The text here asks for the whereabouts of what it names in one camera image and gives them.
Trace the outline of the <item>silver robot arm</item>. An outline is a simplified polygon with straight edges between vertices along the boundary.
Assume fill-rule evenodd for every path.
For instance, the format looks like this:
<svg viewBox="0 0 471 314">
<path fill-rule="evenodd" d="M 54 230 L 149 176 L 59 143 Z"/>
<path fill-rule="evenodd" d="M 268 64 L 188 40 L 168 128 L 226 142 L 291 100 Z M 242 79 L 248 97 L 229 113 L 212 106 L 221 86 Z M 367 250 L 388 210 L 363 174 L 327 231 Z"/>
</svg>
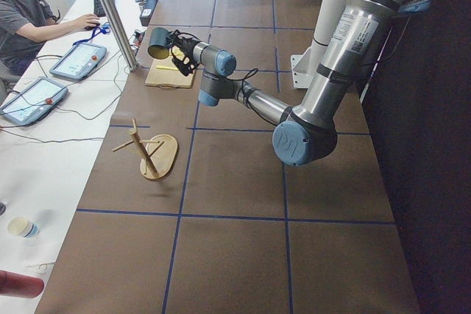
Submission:
<svg viewBox="0 0 471 314">
<path fill-rule="evenodd" d="M 304 165 L 331 153 L 337 143 L 333 116 L 349 86 L 361 73 L 368 51 L 387 32 L 389 20 L 420 12 L 431 0 L 332 0 L 343 5 L 325 53 L 316 68 L 302 102 L 290 107 L 266 95 L 245 80 L 233 80 L 236 59 L 228 51 L 174 30 L 166 35 L 166 46 L 179 48 L 187 64 L 175 60 L 182 74 L 203 65 L 199 101 L 216 106 L 222 99 L 235 99 L 274 124 L 272 145 L 286 165 Z"/>
</svg>

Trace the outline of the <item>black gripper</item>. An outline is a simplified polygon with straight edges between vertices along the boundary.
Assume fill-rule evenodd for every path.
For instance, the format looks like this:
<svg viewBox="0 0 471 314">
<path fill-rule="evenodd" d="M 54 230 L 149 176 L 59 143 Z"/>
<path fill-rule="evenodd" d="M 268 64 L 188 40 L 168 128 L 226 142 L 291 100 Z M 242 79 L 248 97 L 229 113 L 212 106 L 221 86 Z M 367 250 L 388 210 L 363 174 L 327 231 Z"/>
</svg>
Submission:
<svg viewBox="0 0 471 314">
<path fill-rule="evenodd" d="M 201 40 L 192 34 L 187 32 L 181 32 L 176 29 L 170 34 L 170 53 L 172 56 L 172 62 L 178 69 L 178 71 L 188 76 L 192 74 L 194 70 L 199 66 L 199 63 L 194 59 L 194 49 Z M 180 58 L 174 53 L 174 49 L 179 49 L 183 54 Z"/>
</svg>

